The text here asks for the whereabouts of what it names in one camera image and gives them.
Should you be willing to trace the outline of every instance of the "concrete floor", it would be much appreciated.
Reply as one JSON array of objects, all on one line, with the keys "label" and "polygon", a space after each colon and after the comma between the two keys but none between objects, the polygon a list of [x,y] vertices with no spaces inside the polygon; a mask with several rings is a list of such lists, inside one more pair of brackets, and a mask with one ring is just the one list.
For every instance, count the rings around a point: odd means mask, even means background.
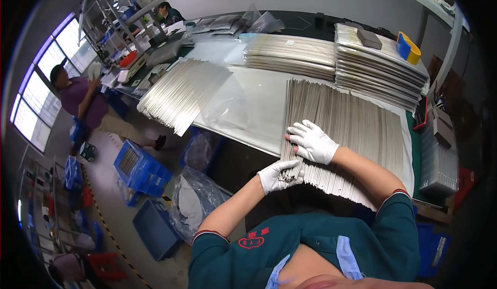
[{"label": "concrete floor", "polygon": [[[133,124],[135,128],[149,138],[156,139],[159,134],[167,135],[165,148],[160,152],[148,147],[144,148],[144,150],[174,173],[173,178],[165,187],[165,194],[172,197],[174,180],[182,169],[178,162],[191,138],[191,133],[188,131],[183,137],[178,137],[173,134],[171,129],[138,113],[133,103],[129,104],[130,111],[126,121]],[[115,134],[96,131],[90,135],[88,142],[96,147],[95,161],[88,163],[83,160],[91,190],[112,236],[124,255],[152,288],[165,286],[187,288],[191,247],[183,243],[177,253],[170,259],[156,262],[145,248],[133,226],[132,220],[147,197],[141,196],[135,208],[127,207],[121,197],[117,187],[118,176],[113,167],[115,158],[123,145],[119,137]],[[169,204],[164,199],[158,200],[169,208]],[[87,213],[89,220],[96,221],[104,232],[103,251],[117,253],[118,266],[128,275],[127,280],[111,284],[111,286],[113,288],[132,287],[145,289],[146,286],[128,266],[105,231],[95,206],[92,205],[91,208],[88,208]],[[240,223],[229,239],[232,241],[238,240],[243,235],[245,235],[244,221]]]}]

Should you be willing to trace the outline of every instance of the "window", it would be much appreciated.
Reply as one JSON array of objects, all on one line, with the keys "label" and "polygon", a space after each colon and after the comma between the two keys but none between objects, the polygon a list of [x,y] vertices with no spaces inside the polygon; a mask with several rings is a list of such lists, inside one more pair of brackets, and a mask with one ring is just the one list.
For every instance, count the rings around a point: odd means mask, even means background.
[{"label": "window", "polygon": [[41,152],[61,109],[60,100],[47,86],[52,68],[65,61],[69,77],[80,76],[96,57],[86,35],[78,47],[78,27],[72,13],[43,44],[24,76],[10,114],[10,121]]}]

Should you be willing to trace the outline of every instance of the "khaki pants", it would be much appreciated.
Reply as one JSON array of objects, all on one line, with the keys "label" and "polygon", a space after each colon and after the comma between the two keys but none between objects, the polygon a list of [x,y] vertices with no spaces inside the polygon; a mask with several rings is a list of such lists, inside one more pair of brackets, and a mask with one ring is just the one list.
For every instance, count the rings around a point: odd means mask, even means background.
[{"label": "khaki pants", "polygon": [[143,136],[137,131],[133,125],[125,122],[122,118],[109,106],[109,113],[104,115],[102,123],[95,128],[96,131],[112,132],[119,135],[122,141],[129,139],[140,146],[155,146],[154,141]]}]

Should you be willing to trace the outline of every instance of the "digital scale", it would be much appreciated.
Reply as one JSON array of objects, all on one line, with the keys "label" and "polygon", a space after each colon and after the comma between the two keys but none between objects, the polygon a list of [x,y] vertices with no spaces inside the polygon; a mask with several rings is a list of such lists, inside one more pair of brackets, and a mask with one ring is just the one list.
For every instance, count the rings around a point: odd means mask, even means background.
[{"label": "digital scale", "polygon": [[121,68],[119,70],[117,81],[123,84],[129,82],[131,78],[138,72],[138,70],[140,70],[145,65],[149,57],[150,56],[146,53],[138,55],[135,60],[133,60],[127,67]]}]

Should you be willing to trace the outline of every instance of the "window frame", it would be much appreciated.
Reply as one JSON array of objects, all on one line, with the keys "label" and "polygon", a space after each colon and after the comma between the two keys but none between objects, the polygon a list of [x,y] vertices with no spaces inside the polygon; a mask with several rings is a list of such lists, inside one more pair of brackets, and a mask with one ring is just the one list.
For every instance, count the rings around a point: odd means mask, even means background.
[{"label": "window frame", "polygon": [[[40,77],[40,79],[43,81],[43,83],[45,83],[45,85],[48,87],[48,89],[50,90],[50,92],[53,93],[51,87],[49,87],[50,85],[50,80],[49,80],[49,77],[47,77],[43,72],[42,70],[40,69],[40,67],[38,67],[38,63],[40,62],[41,58],[45,55],[45,52],[47,51],[47,49],[50,47],[50,45],[52,45],[52,43],[55,42],[55,44],[57,45],[57,47],[59,48],[60,51],[62,51],[62,54],[64,55],[64,60],[63,61],[66,61],[68,63],[71,64],[71,66],[78,72],[78,74],[82,74],[82,71],[80,71],[78,69],[78,67],[74,64],[74,62],[71,61],[71,59],[67,56],[67,54],[65,53],[65,51],[62,49],[62,47],[60,46],[59,42],[57,41],[57,37],[59,37],[59,35],[61,34],[61,32],[72,22],[73,19],[76,19],[76,14],[74,14],[74,12],[71,12],[61,23],[60,25],[58,25],[55,30],[50,34],[50,36],[48,37],[48,39],[45,41],[45,43],[42,45],[42,47],[40,48],[40,50],[38,51],[38,53],[36,54],[36,56],[34,57],[33,61],[31,62],[28,70],[26,71],[26,74],[24,75],[24,78],[22,80],[22,83],[19,87],[19,89],[17,90],[17,94],[16,95],[19,95],[20,96],[20,99],[19,101],[17,100],[14,100],[14,106],[12,107],[12,111],[10,112],[10,117],[9,119],[12,120],[12,125],[14,126],[14,128],[16,129],[16,131],[19,132],[19,134],[39,153],[41,153],[41,155],[45,155],[45,150],[40,150],[36,145],[34,145],[30,139],[28,139],[27,137],[24,136],[24,134],[21,132],[21,130],[19,128],[17,128],[17,126],[15,125],[15,122],[16,122],[16,117],[17,117],[17,111],[19,109],[19,105],[22,102],[24,102],[28,108],[36,115],[36,117],[38,119],[41,120],[41,122],[43,124],[45,124],[45,126],[47,126],[49,129],[50,129],[50,134],[48,135],[48,139],[47,139],[47,143],[48,143],[48,140],[50,140],[50,136],[52,134],[52,128],[53,128],[53,125],[50,126],[49,124],[47,124],[47,122],[42,118],[40,117],[40,115],[34,111],[34,109],[28,104],[28,102],[23,98],[23,95],[24,95],[24,91],[26,90],[26,87],[28,85],[28,82],[29,80],[31,79],[31,76],[33,74],[38,74],[38,76]],[[87,37],[87,34],[84,30],[82,30],[82,34],[83,37],[80,38],[80,42],[81,40],[83,40],[84,38]]]}]

